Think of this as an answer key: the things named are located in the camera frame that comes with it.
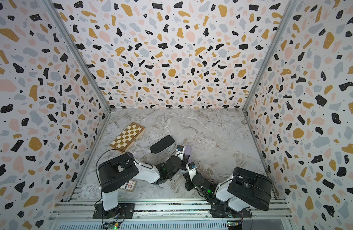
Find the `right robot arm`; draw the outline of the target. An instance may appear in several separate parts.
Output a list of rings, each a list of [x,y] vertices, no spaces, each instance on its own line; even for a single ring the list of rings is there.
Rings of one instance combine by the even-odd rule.
[[[270,209],[272,180],[264,175],[236,167],[233,174],[221,183],[205,178],[193,165],[183,174],[186,190],[197,190],[210,205],[214,218],[241,213],[246,208],[262,211]]]

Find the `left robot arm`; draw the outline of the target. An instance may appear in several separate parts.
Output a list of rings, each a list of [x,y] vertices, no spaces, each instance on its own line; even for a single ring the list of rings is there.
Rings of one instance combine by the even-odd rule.
[[[102,205],[104,211],[118,211],[119,189],[132,179],[146,181],[153,185],[160,185],[180,170],[186,170],[190,159],[189,153],[177,151],[167,161],[158,165],[138,162],[130,152],[101,163],[97,167],[96,175],[100,184]]]

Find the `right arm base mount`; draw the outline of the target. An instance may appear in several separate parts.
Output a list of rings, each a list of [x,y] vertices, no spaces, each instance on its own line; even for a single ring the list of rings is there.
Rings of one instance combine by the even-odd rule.
[[[235,211],[228,206],[227,202],[213,202],[211,204],[210,214],[213,218],[250,218],[251,214],[248,209]]]

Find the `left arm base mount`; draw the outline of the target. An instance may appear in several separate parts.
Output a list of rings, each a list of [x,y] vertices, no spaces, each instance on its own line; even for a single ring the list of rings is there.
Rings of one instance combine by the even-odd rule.
[[[120,203],[116,208],[109,211],[104,211],[103,204],[98,203],[95,205],[95,212],[93,214],[93,219],[99,219],[99,220],[132,219],[134,210],[135,210],[134,203]]]

